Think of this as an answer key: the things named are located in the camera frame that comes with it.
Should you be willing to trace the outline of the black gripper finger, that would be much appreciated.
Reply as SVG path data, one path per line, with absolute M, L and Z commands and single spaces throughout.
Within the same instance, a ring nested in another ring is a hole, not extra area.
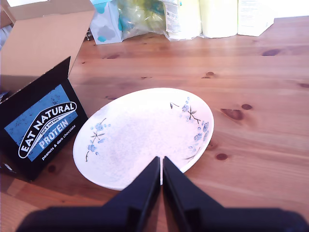
M 224 208 L 191 182 L 167 156 L 163 158 L 163 187 L 168 199 L 182 212 Z
M 103 207 L 110 210 L 142 210 L 160 188 L 160 158 L 155 157 L 145 169 Z

